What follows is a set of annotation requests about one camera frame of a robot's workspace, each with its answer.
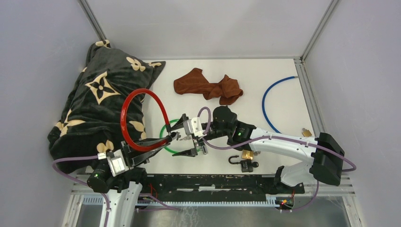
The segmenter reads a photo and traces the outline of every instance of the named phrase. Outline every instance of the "blue cable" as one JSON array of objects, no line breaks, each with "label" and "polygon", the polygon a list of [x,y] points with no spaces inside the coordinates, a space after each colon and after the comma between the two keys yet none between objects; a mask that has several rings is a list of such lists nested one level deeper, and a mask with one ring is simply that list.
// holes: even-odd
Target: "blue cable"
[{"label": "blue cable", "polygon": [[266,92],[265,92],[264,95],[263,95],[263,99],[262,99],[262,110],[263,110],[264,118],[266,118],[267,123],[269,123],[270,127],[271,127],[275,132],[277,132],[277,133],[281,133],[281,132],[280,132],[279,130],[277,130],[276,127],[273,126],[273,124],[270,122],[269,118],[267,117],[266,110],[265,110],[265,108],[264,108],[264,101],[265,101],[265,99],[266,99],[267,93],[268,93],[268,92],[270,91],[270,89],[272,89],[276,84],[279,84],[279,83],[281,83],[281,82],[283,82],[283,81],[286,81],[286,80],[289,80],[289,79],[294,79],[294,78],[298,78],[298,77],[287,77],[287,78],[284,78],[284,79],[281,79],[281,80],[275,82],[274,84],[270,85],[270,87],[266,90]]}]

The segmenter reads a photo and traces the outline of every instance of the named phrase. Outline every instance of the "gray wall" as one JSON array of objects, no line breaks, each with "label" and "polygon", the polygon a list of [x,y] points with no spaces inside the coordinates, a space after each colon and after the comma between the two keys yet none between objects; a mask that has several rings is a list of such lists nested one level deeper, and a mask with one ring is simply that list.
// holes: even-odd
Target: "gray wall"
[{"label": "gray wall", "polygon": [[327,131],[357,164],[366,226],[399,226],[401,1],[343,0],[306,59]]},{"label": "gray wall", "polygon": [[0,226],[60,226],[71,182],[47,133],[97,40],[76,0],[1,1]]},{"label": "gray wall", "polygon": [[300,56],[330,0],[88,0],[116,48],[142,59]]}]

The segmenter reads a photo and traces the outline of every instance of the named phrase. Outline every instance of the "red tube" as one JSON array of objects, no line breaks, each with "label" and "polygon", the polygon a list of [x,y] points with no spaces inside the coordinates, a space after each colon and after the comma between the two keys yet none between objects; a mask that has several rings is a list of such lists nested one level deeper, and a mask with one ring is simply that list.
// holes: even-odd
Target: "red tube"
[{"label": "red tube", "polygon": [[121,125],[122,136],[124,137],[125,141],[127,141],[127,143],[133,149],[135,149],[139,152],[148,152],[148,151],[156,149],[160,146],[163,146],[164,144],[166,144],[166,141],[164,140],[164,141],[161,141],[159,143],[156,143],[156,144],[153,144],[153,145],[147,146],[147,147],[139,146],[134,141],[132,141],[132,139],[128,133],[128,130],[127,130],[128,106],[130,105],[131,101],[134,99],[135,96],[137,96],[139,94],[143,94],[143,93],[152,96],[156,100],[157,104],[159,105],[159,107],[162,111],[166,126],[170,125],[168,117],[167,117],[166,109],[164,108],[162,101],[160,101],[159,97],[157,97],[157,95],[155,93],[153,93],[151,90],[148,90],[145,88],[139,88],[139,89],[132,91],[131,94],[129,94],[128,97],[125,99],[124,103],[122,104],[122,109],[121,109],[120,125]]}]

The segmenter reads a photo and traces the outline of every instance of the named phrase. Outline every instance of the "table surface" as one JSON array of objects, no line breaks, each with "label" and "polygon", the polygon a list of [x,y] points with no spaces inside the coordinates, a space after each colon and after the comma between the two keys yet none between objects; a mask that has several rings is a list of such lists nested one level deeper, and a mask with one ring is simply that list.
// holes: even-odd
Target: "table surface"
[{"label": "table surface", "polygon": [[[219,98],[205,100],[203,95],[175,93],[173,81],[187,74],[193,68],[203,69],[203,75],[211,83],[219,82],[225,74],[237,79],[244,95],[230,105],[231,111],[238,115],[238,120],[254,124],[256,127],[272,131],[263,117],[262,97],[266,89],[282,78],[297,76],[292,59],[228,59],[228,60],[169,60],[151,90],[162,100],[170,120],[178,119],[182,114],[189,118],[196,117],[198,111],[208,106],[212,111],[219,106]],[[276,85],[267,95],[266,112],[274,126],[284,134],[302,136],[302,128],[312,125],[306,108],[305,99],[298,79],[291,79]],[[148,138],[158,138],[164,120],[157,103],[150,96],[143,103],[145,127]],[[200,117],[207,122],[206,112]],[[227,138],[211,140],[220,147],[227,146]],[[173,141],[169,146],[173,150],[183,151],[193,147],[192,141]],[[215,150],[208,147],[207,155],[196,157],[172,157],[166,150],[160,151],[142,165],[149,174],[243,174],[239,165],[231,165],[228,158],[241,156],[242,152],[234,149]],[[252,174],[273,174],[279,166],[293,165],[299,160],[262,152],[254,158],[259,162]]]}]

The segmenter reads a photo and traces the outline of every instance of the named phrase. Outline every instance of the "brown cloth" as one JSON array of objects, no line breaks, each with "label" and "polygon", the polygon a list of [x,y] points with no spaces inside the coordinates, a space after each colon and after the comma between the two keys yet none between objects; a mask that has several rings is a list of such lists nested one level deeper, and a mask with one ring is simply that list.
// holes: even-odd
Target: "brown cloth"
[{"label": "brown cloth", "polygon": [[185,76],[174,80],[174,90],[180,95],[203,94],[206,100],[221,97],[220,105],[231,105],[244,94],[236,79],[224,75],[220,82],[209,83],[203,76],[202,70],[198,68],[194,68]]}]

